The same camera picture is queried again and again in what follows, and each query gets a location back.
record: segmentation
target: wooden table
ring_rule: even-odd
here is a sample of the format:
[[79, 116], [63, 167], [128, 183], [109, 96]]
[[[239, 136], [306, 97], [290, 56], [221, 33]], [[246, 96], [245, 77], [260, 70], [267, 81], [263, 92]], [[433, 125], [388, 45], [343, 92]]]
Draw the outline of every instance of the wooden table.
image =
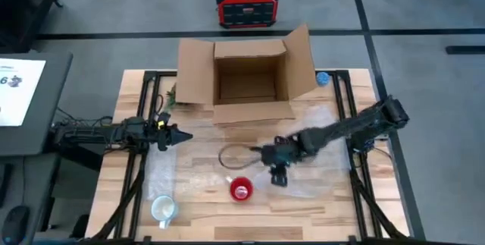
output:
[[[114, 122], [136, 115], [142, 78], [145, 70], [124, 71], [123, 81], [114, 112]], [[375, 102], [371, 77], [367, 69], [350, 69], [352, 89], [358, 111]], [[171, 89], [175, 77], [161, 81], [160, 93]], [[346, 102], [345, 87], [341, 82]], [[301, 119], [309, 107], [326, 105], [338, 118], [335, 92], [332, 83], [291, 101], [297, 119]], [[180, 212], [167, 230], [160, 230], [150, 214], [149, 200], [140, 209], [140, 221], [136, 239], [152, 236], [152, 240], [347, 240], [349, 235], [358, 236], [358, 224], [352, 201], [349, 177], [333, 185], [323, 196], [306, 199], [290, 196], [267, 195], [255, 191], [249, 203], [235, 203], [228, 193], [228, 185], [200, 187], [187, 191], [184, 184], [194, 174], [213, 174], [217, 152], [226, 143], [255, 144], [270, 140], [288, 128], [294, 120], [258, 121], [214, 127], [211, 124], [211, 106], [177, 106], [172, 112], [171, 123], [178, 123], [183, 131], [193, 133], [194, 139], [177, 147], [177, 173], [175, 200]], [[377, 145], [388, 151], [386, 144]], [[126, 152], [113, 152], [104, 158], [92, 204], [86, 236], [94, 235], [108, 220], [117, 207], [124, 172], [127, 165]], [[390, 158], [377, 151], [368, 155], [374, 193], [377, 203], [390, 221], [403, 233], [408, 227]], [[368, 232], [372, 233], [369, 211], [365, 202]], [[124, 223], [127, 236], [131, 206]]]

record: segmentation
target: cardboard box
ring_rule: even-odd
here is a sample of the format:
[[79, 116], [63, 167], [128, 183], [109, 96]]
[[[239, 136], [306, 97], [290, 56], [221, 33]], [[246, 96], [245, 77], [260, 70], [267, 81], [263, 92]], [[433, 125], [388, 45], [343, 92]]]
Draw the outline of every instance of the cardboard box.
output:
[[214, 105], [215, 124], [294, 118], [289, 100], [317, 86], [306, 25], [283, 39], [182, 39], [176, 101]]

